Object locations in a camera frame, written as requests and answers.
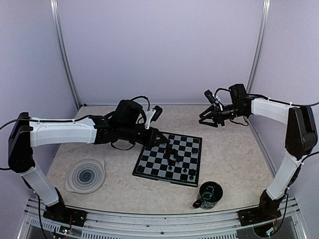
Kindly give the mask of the aluminium front rail frame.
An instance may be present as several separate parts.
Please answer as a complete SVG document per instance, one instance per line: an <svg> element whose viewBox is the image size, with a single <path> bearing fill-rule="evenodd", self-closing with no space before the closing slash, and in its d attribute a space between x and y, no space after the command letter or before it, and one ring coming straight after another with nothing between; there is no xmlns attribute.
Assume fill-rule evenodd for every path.
<svg viewBox="0 0 319 239"><path fill-rule="evenodd" d="M66 224L46 218L39 220L38 212L44 205L30 198L22 216L18 239L31 236L32 229L45 229L48 235L56 233L65 239L237 239L239 233L256 237L253 228L242 226L237 210L195 214L129 214L87 209L82 227L72 226L71 232L62 234L59 230Z"/></svg>

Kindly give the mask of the dark green mug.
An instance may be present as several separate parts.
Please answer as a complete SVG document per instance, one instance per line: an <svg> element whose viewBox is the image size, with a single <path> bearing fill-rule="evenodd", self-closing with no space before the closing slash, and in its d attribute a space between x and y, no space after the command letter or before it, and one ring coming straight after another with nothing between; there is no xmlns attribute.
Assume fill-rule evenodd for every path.
<svg viewBox="0 0 319 239"><path fill-rule="evenodd" d="M200 186L197 200L192 204L192 207L210 210L217 205L222 196L222 187L216 182L207 181Z"/></svg>

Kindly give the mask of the black grey chess board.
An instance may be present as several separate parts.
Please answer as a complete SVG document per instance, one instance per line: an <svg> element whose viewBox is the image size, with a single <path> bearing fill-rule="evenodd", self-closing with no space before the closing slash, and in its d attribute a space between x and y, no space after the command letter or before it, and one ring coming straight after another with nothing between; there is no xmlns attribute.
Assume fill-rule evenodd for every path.
<svg viewBox="0 0 319 239"><path fill-rule="evenodd" d="M169 143L141 149L132 174L151 180L197 187L202 138L164 133Z"/></svg>

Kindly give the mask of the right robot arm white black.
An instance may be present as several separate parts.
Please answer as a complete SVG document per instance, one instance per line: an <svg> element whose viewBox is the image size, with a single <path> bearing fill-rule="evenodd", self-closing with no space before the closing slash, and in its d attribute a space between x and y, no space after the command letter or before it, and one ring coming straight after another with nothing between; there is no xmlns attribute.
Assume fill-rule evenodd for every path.
<svg viewBox="0 0 319 239"><path fill-rule="evenodd" d="M216 93L204 92L210 107L199 115L199 123L212 127L224 126L226 120L250 115L266 117L286 126L285 154L272 183L260 196L259 205L240 210L238 217L243 226L279 218L282 200L288 196L306 158L312 156L318 134L311 105L273 100L259 94L249 94L243 84L227 89L231 104L224 105Z"/></svg>

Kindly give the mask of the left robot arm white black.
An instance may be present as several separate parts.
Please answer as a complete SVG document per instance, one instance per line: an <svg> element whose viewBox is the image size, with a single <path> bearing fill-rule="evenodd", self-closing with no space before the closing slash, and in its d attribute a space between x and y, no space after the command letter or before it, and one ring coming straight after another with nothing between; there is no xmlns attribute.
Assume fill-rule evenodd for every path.
<svg viewBox="0 0 319 239"><path fill-rule="evenodd" d="M114 144L118 140L131 145L153 147L168 139L150 126L162 113L162 108L143 110L135 99L121 100L116 109L104 116L87 115L78 119L32 118L27 112L19 114L8 139L8 170L19 174L46 206L45 218L68 223L86 212L65 206L54 188L33 159L33 148L50 144L86 143Z"/></svg>

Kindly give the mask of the clear collapsible silicone bowl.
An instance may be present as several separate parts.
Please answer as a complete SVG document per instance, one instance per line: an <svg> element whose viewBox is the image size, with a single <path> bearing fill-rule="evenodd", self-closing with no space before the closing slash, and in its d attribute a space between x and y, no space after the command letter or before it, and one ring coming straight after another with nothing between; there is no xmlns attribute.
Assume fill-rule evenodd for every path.
<svg viewBox="0 0 319 239"><path fill-rule="evenodd" d="M67 172L65 189L71 193L91 194L97 191L106 178L105 161L84 158L71 165Z"/></svg>

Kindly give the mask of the right aluminium corner post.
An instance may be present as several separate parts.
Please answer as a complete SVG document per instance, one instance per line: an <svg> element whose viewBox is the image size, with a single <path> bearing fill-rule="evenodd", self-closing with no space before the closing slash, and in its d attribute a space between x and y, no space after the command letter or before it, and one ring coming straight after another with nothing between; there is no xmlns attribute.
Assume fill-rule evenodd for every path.
<svg viewBox="0 0 319 239"><path fill-rule="evenodd" d="M258 66L259 66L259 62L260 62L262 50L263 50L263 45L264 45L264 38L266 36L266 31L267 31L267 23L268 23L270 8L271 8L271 1L264 0L262 12L261 12L261 21L260 21L260 26L258 31L258 37L257 37L257 44L256 44L252 67L250 70L248 84L246 88L248 93L252 92L253 86L256 80L256 74L258 71Z"/></svg>

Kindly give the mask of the left aluminium corner post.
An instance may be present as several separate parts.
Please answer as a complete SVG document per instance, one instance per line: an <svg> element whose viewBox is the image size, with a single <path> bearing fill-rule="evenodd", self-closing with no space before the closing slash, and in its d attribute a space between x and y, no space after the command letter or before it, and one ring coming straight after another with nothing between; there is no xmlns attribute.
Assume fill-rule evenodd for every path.
<svg viewBox="0 0 319 239"><path fill-rule="evenodd" d="M75 86L75 82L72 76L68 56L67 56L67 51L66 51L66 46L64 42L64 36L63 36L63 30L62 30L62 24L61 24L61 19L60 19L60 14L59 14L59 6L58 6L58 1L57 0L50 0L50 8L51 8L51 13L52 13L52 18L53 18L53 24L57 36L57 41L58 41L58 46L59 46L59 51L61 55L61 60L64 68L64 72L66 75L66 80L68 87L71 92L71 97L74 102L76 110L79 110L81 108L81 102L80 98Z"/></svg>

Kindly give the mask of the black chess piece pile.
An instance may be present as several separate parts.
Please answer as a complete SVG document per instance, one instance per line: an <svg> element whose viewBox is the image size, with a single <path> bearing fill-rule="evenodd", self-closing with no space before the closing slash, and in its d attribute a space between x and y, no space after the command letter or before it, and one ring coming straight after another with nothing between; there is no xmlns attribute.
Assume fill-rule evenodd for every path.
<svg viewBox="0 0 319 239"><path fill-rule="evenodd" d="M165 148L165 152L164 152L164 156L167 159L167 163L168 163L168 169L172 170L172 160L171 160L171 156L173 156L173 158L176 160L177 163L181 162L181 157L178 155L178 150L167 146Z"/></svg>

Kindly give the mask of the aluminium corner post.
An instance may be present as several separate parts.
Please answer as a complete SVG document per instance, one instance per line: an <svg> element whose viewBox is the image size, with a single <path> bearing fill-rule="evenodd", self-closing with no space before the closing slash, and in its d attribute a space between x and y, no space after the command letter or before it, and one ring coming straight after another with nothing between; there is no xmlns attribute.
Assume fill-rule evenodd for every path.
<svg viewBox="0 0 319 239"><path fill-rule="evenodd" d="M264 45L264 38L266 36L266 31L267 31L267 23L268 23L270 8L271 8L271 1L264 0L262 12L261 12L261 21L260 21L260 26L258 31L258 37L257 37L257 44L256 44L252 67L250 70L248 84L246 88L248 93L252 92L253 86L256 80L256 74L258 71L258 66L259 66L259 62L260 62L262 50L263 50L263 45Z"/></svg>
<svg viewBox="0 0 319 239"><path fill-rule="evenodd" d="M57 41L58 41L58 46L59 46L59 51L61 55L61 60L64 68L64 72L66 75L66 80L68 87L71 92L71 97L74 102L76 110L79 110L81 108L81 102L80 98L75 86L75 82L72 76L68 56L67 56L67 51L66 51L66 46L64 42L64 36L63 36L63 30L62 30L62 24L61 24L61 19L60 19L60 14L59 14L59 6L58 6L58 1L57 0L50 0L50 8L51 8L51 13L52 13L52 18L53 18L53 24L57 36Z"/></svg>

